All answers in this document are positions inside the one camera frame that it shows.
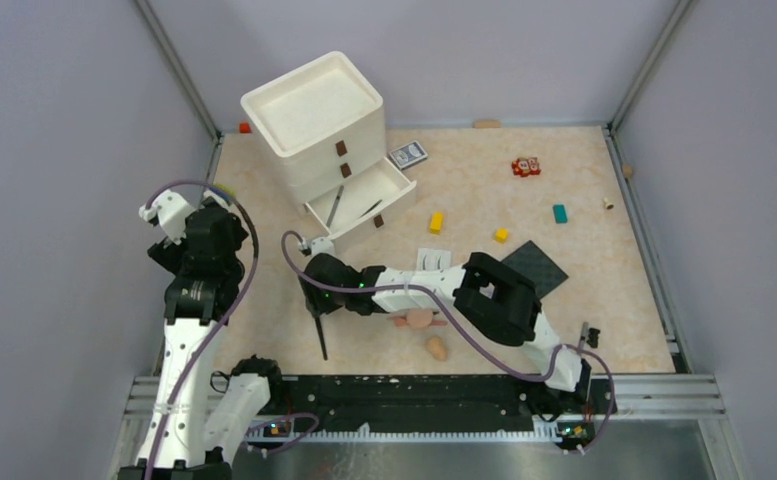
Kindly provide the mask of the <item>white plastic drawer organizer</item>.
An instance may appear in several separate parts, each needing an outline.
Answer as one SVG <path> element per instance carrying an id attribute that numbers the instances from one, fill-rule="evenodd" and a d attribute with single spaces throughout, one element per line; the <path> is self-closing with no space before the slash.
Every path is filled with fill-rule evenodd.
<path id="1" fill-rule="evenodd" d="M 287 198 L 318 221 L 336 250 L 364 241 L 416 203 L 417 183 L 388 158 L 383 97 L 344 53 L 326 53 L 244 94 L 240 104 Z"/>

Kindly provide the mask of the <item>beige makeup sponge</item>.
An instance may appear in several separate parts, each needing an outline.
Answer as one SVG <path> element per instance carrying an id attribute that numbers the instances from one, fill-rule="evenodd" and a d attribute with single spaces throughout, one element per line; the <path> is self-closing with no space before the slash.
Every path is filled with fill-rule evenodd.
<path id="1" fill-rule="evenodd" d="M 448 350 L 446 344 L 440 336 L 430 336 L 425 341 L 425 349 L 433 359 L 439 362 L 445 362 L 448 359 Z"/>

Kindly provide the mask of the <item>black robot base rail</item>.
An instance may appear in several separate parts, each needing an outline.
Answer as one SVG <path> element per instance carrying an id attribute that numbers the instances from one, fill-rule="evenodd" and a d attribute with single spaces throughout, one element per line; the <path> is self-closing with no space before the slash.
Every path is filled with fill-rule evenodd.
<path id="1" fill-rule="evenodd" d="M 309 412 L 319 432 L 495 433 L 530 431 L 567 416 L 599 420 L 616 411 L 609 383 L 573 393 L 508 375 L 300 375 L 271 388 L 265 416 Z"/>

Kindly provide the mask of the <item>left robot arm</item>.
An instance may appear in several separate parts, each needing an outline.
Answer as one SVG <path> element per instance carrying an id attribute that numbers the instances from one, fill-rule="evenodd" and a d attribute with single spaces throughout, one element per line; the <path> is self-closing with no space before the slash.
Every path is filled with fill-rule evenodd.
<path id="1" fill-rule="evenodd" d="M 285 397 L 277 362 L 251 357 L 231 374 L 217 407 L 209 407 L 217 349 L 257 270 L 238 257 L 245 240 L 257 239 L 254 225 L 215 193 L 193 206 L 171 189 L 139 215 L 164 231 L 148 255 L 174 278 L 164 293 L 164 354 L 149 429 L 117 476 L 229 479 L 251 421 L 278 410 Z"/>

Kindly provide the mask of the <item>peach powder puff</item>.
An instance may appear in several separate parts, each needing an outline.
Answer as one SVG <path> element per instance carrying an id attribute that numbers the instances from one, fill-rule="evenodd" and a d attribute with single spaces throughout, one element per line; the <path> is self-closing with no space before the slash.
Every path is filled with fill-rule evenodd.
<path id="1" fill-rule="evenodd" d="M 433 323 L 434 313 L 429 309 L 412 309 L 406 313 L 405 321 L 411 328 L 427 328 Z"/>

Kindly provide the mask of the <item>thin black pencil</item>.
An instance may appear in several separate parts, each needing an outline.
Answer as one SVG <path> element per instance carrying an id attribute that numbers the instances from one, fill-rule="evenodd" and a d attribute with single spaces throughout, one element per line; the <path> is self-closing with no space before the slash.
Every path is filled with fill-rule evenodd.
<path id="1" fill-rule="evenodd" d="M 378 200 L 377 202 L 375 202 L 375 203 L 374 203 L 372 206 L 370 206 L 370 207 L 369 207 L 367 210 L 365 210 L 365 211 L 362 213 L 362 215 L 361 215 L 361 218 L 363 218 L 363 217 L 367 217 L 368 215 L 370 215 L 370 214 L 371 214 L 373 211 L 375 211 L 375 210 L 376 210 L 376 209 L 377 209 L 377 208 L 378 208 L 378 207 L 379 207 L 379 206 L 380 206 L 382 203 L 383 203 L 383 201 L 382 201 L 382 200 Z"/>

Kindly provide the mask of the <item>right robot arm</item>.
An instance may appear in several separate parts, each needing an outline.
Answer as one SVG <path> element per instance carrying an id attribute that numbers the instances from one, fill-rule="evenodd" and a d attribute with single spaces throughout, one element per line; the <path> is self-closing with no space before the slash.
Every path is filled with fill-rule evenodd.
<path id="1" fill-rule="evenodd" d="M 524 380 L 550 388 L 558 409 L 576 412 L 590 400 L 590 367 L 562 342 L 534 283 L 487 253 L 474 252 L 462 265 L 418 271 L 382 265 L 356 270 L 320 253 L 298 276 L 315 318 L 338 309 L 361 316 L 458 312 L 488 340 L 519 349 L 539 371 Z"/>

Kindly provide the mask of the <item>black makeup brush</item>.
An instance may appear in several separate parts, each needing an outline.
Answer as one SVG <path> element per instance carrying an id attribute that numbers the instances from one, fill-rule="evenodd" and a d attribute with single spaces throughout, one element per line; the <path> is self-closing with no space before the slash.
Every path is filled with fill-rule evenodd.
<path id="1" fill-rule="evenodd" d="M 318 313 L 313 315 L 313 318 L 315 322 L 315 328 L 318 336 L 318 342 L 321 350 L 322 359 L 324 361 L 328 361 L 328 351 L 327 351 L 325 334 L 324 334 L 324 329 L 322 324 L 322 315 Z"/>

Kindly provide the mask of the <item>silver eyeliner pencil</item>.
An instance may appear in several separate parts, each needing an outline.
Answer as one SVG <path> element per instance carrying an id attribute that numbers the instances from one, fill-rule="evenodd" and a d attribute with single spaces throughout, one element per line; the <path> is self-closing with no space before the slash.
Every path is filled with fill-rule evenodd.
<path id="1" fill-rule="evenodd" d="M 325 224 L 326 224 L 327 228 L 330 228 L 332 226 L 332 223 L 333 223 L 333 220 L 335 219 L 335 216 L 336 216 L 339 204 L 340 204 L 341 197 L 342 197 L 342 195 L 344 193 L 344 190 L 345 190 L 345 185 L 340 185 L 338 190 L 337 190 L 337 192 L 336 192 L 336 194 L 335 194 L 335 196 L 334 196 L 334 199 L 333 199 L 332 204 L 331 204 L 330 212 L 327 215 L 327 218 L 326 218 L 326 221 L 325 221 Z"/>

